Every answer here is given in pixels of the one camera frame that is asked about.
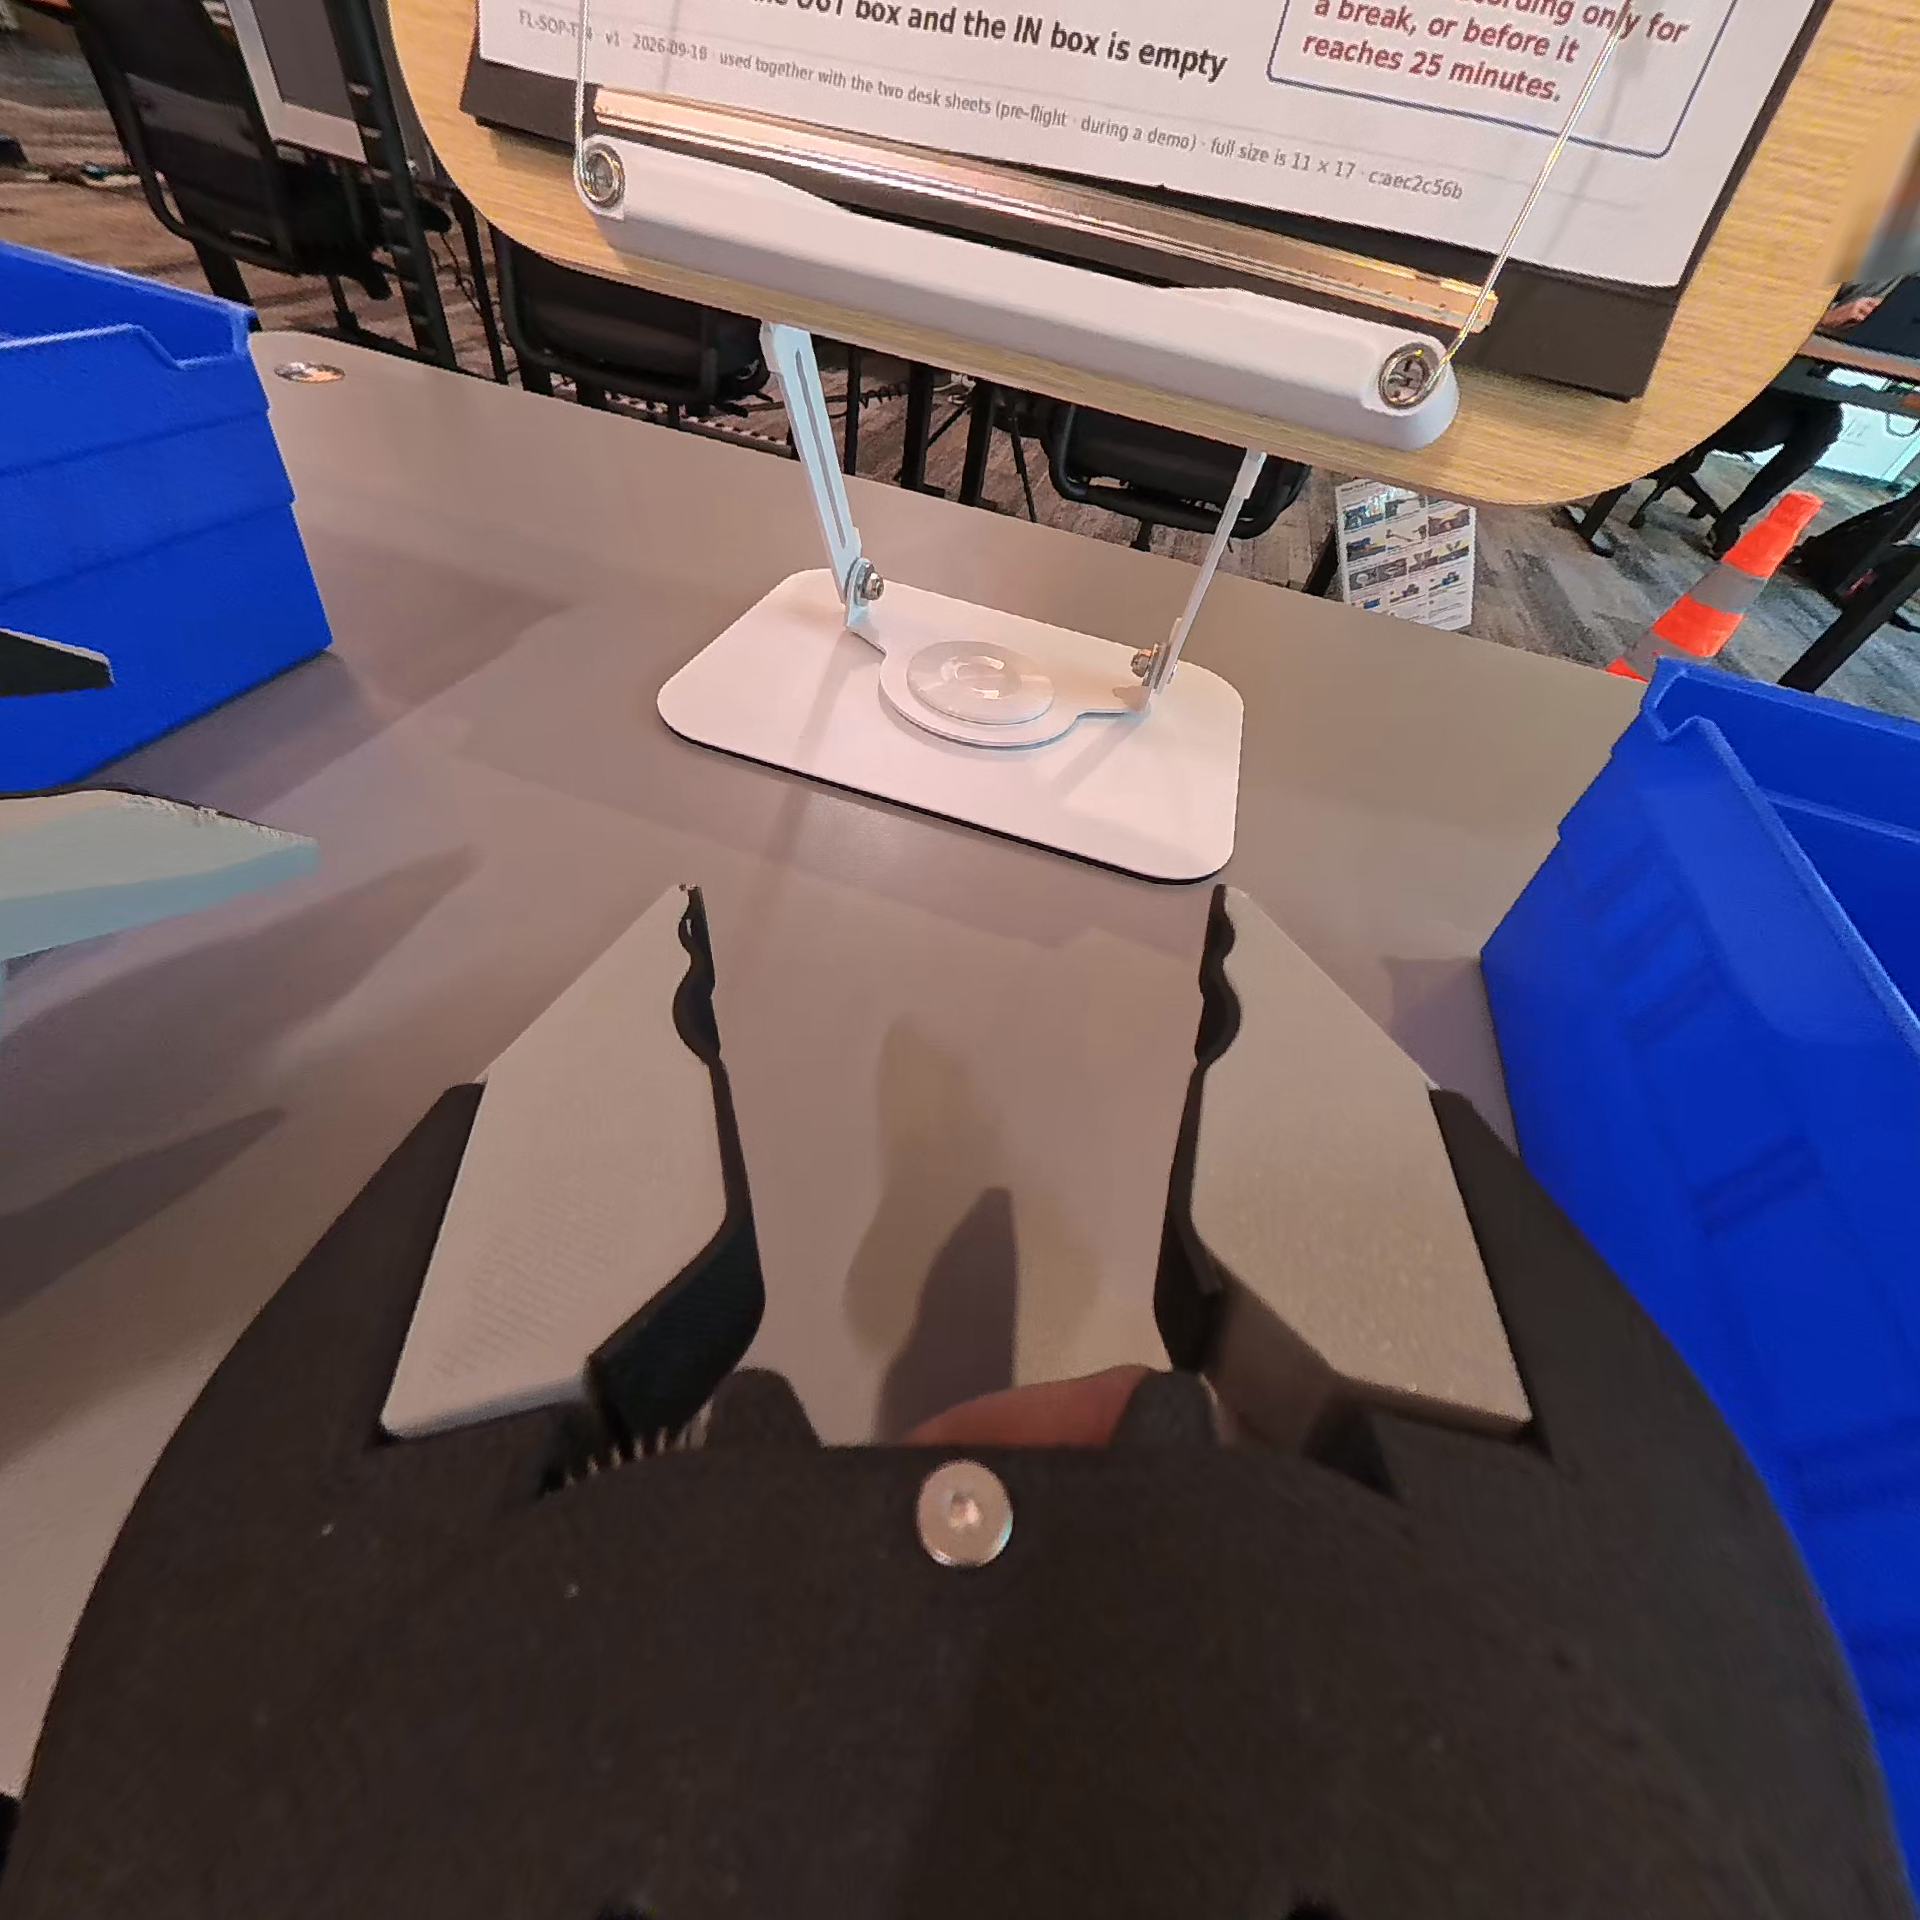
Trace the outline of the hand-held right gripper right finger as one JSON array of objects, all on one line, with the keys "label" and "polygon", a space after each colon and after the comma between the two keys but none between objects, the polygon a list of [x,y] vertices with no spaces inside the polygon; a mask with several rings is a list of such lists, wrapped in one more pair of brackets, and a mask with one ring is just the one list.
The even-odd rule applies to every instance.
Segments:
[{"label": "hand-held right gripper right finger", "polygon": [[1433,1082],[1241,890],[1211,894],[1198,985],[1157,1271],[1172,1365],[1269,1444],[1372,1407],[1523,1430]]}]

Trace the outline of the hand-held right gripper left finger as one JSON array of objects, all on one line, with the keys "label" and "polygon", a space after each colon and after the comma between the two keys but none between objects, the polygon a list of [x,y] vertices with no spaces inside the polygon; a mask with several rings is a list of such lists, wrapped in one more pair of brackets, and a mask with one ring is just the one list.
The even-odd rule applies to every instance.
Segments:
[{"label": "hand-held right gripper left finger", "polygon": [[689,1428],[763,1314],[703,894],[667,890],[486,1069],[381,1428]]}]

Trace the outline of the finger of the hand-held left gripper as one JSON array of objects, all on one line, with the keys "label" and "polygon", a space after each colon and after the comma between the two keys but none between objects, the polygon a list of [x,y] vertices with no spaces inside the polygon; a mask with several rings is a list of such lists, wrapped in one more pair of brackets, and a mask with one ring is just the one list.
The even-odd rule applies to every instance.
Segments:
[{"label": "finger of the hand-held left gripper", "polygon": [[3,799],[3,961],[166,921],[310,873],[313,838],[179,799]]},{"label": "finger of the hand-held left gripper", "polygon": [[3,699],[55,698],[111,685],[108,657],[77,645],[3,628]]}]

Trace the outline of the blue plastic bin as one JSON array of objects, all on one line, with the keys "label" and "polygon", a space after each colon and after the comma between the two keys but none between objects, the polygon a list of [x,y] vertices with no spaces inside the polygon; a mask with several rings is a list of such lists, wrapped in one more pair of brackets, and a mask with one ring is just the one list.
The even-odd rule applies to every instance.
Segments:
[{"label": "blue plastic bin", "polygon": [[1661,662],[1479,966],[1523,1158],[1757,1463],[1916,1868],[1916,724]]},{"label": "blue plastic bin", "polygon": [[5,699],[3,786],[76,783],[328,650],[248,311],[3,244],[3,619],[111,684]]}]

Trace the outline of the white document stand wooden board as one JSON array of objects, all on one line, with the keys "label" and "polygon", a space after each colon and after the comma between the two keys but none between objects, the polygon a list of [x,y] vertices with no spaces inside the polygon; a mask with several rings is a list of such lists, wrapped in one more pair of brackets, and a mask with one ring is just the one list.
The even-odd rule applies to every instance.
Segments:
[{"label": "white document stand wooden board", "polygon": [[392,5],[400,76],[480,210],[550,260],[761,325],[825,559],[657,691],[686,741],[1153,881],[1236,835],[1241,695],[1184,660],[1225,524],[1177,618],[1121,639],[929,589],[863,541],[833,468],[817,337],[1241,447],[1435,491],[1545,503],[1679,450],[1796,355],[1853,270],[1916,132],[1916,5],[1812,5],[1685,267],[1644,396],[1464,367],[1523,222],[1456,337],[1279,294],[1181,289],[896,228],[782,181],[645,146],[653,93],[477,54],[477,5]]}]

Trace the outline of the black office chair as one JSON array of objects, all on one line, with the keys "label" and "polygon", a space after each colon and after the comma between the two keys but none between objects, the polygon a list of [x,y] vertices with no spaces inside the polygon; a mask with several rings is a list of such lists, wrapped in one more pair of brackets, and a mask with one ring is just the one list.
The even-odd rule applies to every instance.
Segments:
[{"label": "black office chair", "polygon": [[76,3],[81,54],[160,225],[185,239],[208,289],[252,303],[241,267],[323,279],[344,338],[369,337],[344,283],[398,297],[415,355],[457,367],[408,187],[267,129],[235,38],[201,3]]},{"label": "black office chair", "polygon": [[771,370],[756,321],[564,267],[491,228],[497,313],[518,383],[550,396],[564,380],[580,404],[635,401],[664,426],[736,415]]},{"label": "black office chair", "polygon": [[1211,537],[1217,524],[1232,539],[1267,535],[1305,489],[1305,463],[1261,458],[1238,507],[1232,507],[1244,450],[1157,423],[1102,413],[1092,406],[1031,390],[974,383],[967,403],[967,450],[959,503],[981,506],[995,436],[1009,441],[1014,478],[1031,519],[1038,516],[1025,443],[1040,447],[1051,491],[1086,510],[1118,514],[1135,526],[1133,549],[1144,550],[1157,530]]}]

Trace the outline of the printed picture sheet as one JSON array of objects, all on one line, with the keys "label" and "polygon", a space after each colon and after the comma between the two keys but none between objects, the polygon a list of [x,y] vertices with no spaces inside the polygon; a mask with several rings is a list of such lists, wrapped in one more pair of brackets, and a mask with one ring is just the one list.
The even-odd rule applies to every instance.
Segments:
[{"label": "printed picture sheet", "polygon": [[1356,610],[1443,633],[1471,623],[1471,503],[1364,478],[1334,484],[1334,594]]}]

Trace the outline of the grey framed screen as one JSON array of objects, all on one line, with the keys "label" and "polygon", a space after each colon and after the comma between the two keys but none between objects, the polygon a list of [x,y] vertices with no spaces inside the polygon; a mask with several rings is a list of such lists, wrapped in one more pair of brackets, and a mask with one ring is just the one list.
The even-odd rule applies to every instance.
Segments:
[{"label": "grey framed screen", "polygon": [[223,3],[256,103],[280,146],[360,163],[325,3]]}]

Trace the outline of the orange traffic cone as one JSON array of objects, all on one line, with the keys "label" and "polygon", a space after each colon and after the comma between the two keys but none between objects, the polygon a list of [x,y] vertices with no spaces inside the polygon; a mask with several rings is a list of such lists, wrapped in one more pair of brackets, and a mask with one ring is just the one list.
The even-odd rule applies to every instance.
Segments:
[{"label": "orange traffic cone", "polygon": [[1605,670],[1612,676],[1646,684],[1661,660],[1670,659],[1679,666],[1715,660],[1820,506],[1821,501],[1809,491],[1783,494]]}]

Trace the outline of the printed instruction sheet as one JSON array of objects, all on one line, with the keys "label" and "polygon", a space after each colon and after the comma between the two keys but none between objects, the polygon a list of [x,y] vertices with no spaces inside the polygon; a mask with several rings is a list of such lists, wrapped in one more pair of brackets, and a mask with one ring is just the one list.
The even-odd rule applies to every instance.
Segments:
[{"label": "printed instruction sheet", "polygon": [[1805,3],[485,3],[526,76],[1670,286]]}]

